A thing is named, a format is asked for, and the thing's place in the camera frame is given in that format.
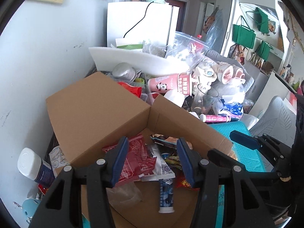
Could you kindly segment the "dark red zip bag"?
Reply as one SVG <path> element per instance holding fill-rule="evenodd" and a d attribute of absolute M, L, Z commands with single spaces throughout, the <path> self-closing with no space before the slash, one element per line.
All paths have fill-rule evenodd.
<path fill-rule="evenodd" d="M 155 168 L 157 158 L 152 158 L 147 151 L 143 135 L 137 135 L 128 139 L 129 150 L 126 160 L 115 187 L 122 186 L 129 182 L 139 181 Z"/>

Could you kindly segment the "silver foil snack bag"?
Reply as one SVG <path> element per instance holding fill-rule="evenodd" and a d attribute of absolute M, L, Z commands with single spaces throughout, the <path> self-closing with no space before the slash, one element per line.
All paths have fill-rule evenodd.
<path fill-rule="evenodd" d="M 149 155 L 156 159 L 155 168 L 151 173 L 145 174 L 143 177 L 140 177 L 141 181 L 158 181 L 158 180 L 167 180 L 174 179 L 175 173 L 171 170 L 169 165 L 165 162 L 162 157 L 160 150 L 156 144 L 148 145 L 147 150 Z"/>

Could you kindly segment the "brown green snack bag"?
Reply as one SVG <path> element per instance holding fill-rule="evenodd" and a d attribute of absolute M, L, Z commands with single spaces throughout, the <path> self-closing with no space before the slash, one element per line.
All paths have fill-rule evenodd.
<path fill-rule="evenodd" d="M 171 155 L 171 156 L 169 156 L 169 157 L 166 157 L 166 158 L 165 158 L 165 162 L 166 162 L 167 165 L 169 165 L 170 167 L 173 167 L 173 168 L 182 170 L 182 165 L 181 165 L 181 162 L 180 162 L 180 159 L 179 159 L 178 156 Z"/>

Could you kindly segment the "teal bubble mat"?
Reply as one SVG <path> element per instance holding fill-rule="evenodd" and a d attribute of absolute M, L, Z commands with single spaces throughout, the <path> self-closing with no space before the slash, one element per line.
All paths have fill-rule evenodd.
<path fill-rule="evenodd" d="M 259 151 L 256 148 L 250 149 L 246 146 L 249 140 L 244 139 L 244 136 L 241 136 L 241 139 L 237 139 L 236 142 L 230 138 L 230 133 L 232 131 L 237 131 L 237 134 L 242 133 L 245 134 L 246 137 L 251 137 L 250 132 L 242 121 L 214 123 L 209 126 L 232 141 L 232 150 L 236 154 L 237 160 L 245 165 L 247 171 L 265 172 L 265 167 Z"/>

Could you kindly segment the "white cap bottle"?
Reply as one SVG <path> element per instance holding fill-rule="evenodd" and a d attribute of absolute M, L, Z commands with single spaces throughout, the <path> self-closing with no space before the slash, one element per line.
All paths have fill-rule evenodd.
<path fill-rule="evenodd" d="M 30 148 L 21 151 L 17 168 L 22 175 L 45 188 L 49 188 L 55 180 L 51 166 Z"/>

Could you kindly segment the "blue white tissue pack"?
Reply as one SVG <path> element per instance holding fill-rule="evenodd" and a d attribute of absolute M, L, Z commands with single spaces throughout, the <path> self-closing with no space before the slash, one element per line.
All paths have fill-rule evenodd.
<path fill-rule="evenodd" d="M 238 102 L 226 103 L 221 99 L 222 107 L 219 109 L 219 115 L 226 115 L 230 118 L 241 119 L 243 116 L 243 105 Z"/>

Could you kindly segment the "clear plastic bag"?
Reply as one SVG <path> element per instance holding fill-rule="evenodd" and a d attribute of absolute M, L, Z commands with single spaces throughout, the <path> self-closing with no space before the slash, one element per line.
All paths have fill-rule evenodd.
<path fill-rule="evenodd" d="M 107 188 L 106 191 L 110 205 L 119 211 L 133 207 L 142 201 L 142 193 L 134 182 Z"/>

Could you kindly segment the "small red snack packet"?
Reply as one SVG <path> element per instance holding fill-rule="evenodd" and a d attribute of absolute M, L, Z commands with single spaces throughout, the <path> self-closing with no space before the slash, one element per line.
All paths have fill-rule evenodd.
<path fill-rule="evenodd" d="M 176 188 L 184 188 L 188 190 L 198 191 L 198 188 L 192 188 L 191 185 L 185 178 L 185 175 L 182 171 L 175 172 L 174 185 Z"/>

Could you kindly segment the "blue white cylinder tube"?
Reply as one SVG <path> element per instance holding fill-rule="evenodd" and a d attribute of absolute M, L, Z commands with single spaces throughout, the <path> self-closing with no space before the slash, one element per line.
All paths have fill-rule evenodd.
<path fill-rule="evenodd" d="M 159 198 L 159 213 L 171 214 L 174 210 L 174 182 L 173 179 L 162 179 L 159 181 L 160 198 Z"/>

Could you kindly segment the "pink tube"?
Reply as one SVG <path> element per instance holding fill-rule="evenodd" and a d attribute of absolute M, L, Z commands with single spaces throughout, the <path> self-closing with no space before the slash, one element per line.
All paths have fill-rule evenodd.
<path fill-rule="evenodd" d="M 226 115 L 205 115 L 200 114 L 200 120 L 204 123 L 228 123 L 231 121 L 231 118 Z"/>

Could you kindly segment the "brown cardboard box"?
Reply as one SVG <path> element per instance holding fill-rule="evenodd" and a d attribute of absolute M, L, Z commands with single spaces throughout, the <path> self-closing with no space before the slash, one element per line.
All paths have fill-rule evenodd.
<path fill-rule="evenodd" d="M 47 111 L 60 148 L 75 167 L 89 166 L 103 156 L 102 148 L 123 136 L 157 133 L 190 142 L 201 157 L 215 148 L 224 154 L 232 143 L 183 108 L 158 96 L 152 105 L 101 72 L 94 73 L 46 99 Z M 111 211 L 116 227 L 189 227 L 198 192 L 174 190 L 174 212 L 159 213 L 159 183 L 137 182 L 142 201 Z"/>

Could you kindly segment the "brown foil snack bag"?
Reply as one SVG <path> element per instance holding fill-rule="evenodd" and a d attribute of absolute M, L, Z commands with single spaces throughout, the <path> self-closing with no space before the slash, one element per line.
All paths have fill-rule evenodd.
<path fill-rule="evenodd" d="M 172 149 L 176 149 L 177 142 L 179 141 L 178 138 L 172 136 L 166 136 L 162 134 L 152 134 L 150 138 L 155 144 Z"/>

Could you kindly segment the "green tote bag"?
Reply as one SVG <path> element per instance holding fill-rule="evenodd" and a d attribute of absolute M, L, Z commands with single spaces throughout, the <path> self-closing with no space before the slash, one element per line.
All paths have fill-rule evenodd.
<path fill-rule="evenodd" d="M 258 46 L 258 48 L 256 49 L 255 53 L 261 59 L 263 59 L 264 61 L 267 61 L 271 49 L 273 49 L 273 47 L 269 43 L 267 43 L 265 41 L 261 41 L 261 43 Z"/>
<path fill-rule="evenodd" d="M 255 39 L 255 31 L 250 28 L 246 19 L 240 15 L 239 19 L 237 20 L 237 24 L 233 24 L 232 26 L 233 42 L 248 49 L 253 49 Z"/>
<path fill-rule="evenodd" d="M 269 33 L 268 16 L 259 7 L 256 7 L 253 11 L 246 11 L 246 14 L 255 22 L 261 33 Z"/>

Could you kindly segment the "pink panda paper cup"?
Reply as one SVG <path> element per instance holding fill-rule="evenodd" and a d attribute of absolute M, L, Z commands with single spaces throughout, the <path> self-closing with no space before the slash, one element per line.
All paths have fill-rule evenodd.
<path fill-rule="evenodd" d="M 160 94 L 175 90 L 185 96 L 192 95 L 192 78 L 186 73 L 149 79 L 148 86 L 152 92 Z"/>

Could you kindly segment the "white fridge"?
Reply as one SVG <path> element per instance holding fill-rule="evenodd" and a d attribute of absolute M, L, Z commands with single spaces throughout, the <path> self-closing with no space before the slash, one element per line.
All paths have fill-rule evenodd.
<path fill-rule="evenodd" d="M 166 46 L 174 40 L 179 8 L 168 3 L 113 2 L 107 9 L 107 46 L 116 39 Z"/>

